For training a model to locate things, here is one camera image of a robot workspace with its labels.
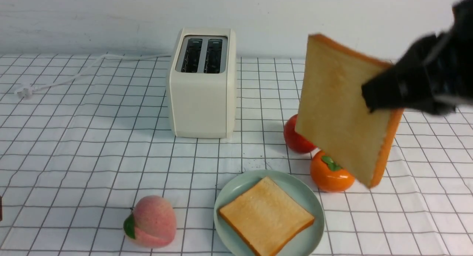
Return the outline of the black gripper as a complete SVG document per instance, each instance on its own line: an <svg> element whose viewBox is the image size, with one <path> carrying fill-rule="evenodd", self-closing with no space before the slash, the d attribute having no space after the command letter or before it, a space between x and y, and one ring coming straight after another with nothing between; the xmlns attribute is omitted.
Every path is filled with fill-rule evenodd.
<svg viewBox="0 0 473 256"><path fill-rule="evenodd" d="M415 109L436 116L472 105L473 0L452 7L454 24L413 42L394 66L361 87L370 113Z"/></svg>

